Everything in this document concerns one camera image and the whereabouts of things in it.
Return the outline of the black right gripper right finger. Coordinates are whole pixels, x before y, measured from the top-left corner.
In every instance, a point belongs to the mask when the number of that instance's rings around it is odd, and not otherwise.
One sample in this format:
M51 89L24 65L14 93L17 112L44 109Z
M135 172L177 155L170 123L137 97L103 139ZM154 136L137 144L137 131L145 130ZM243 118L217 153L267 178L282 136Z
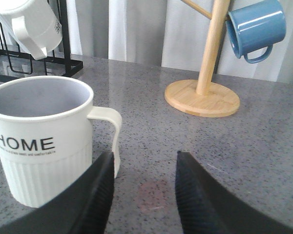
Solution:
M293 234L229 192L188 152L177 153L175 197L186 234Z

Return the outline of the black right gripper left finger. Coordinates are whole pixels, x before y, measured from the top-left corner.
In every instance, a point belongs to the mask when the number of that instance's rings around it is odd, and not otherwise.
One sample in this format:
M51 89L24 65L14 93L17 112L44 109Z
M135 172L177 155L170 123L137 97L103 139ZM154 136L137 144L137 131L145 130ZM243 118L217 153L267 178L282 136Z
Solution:
M114 196L114 154L102 153L66 190L0 234L102 234Z

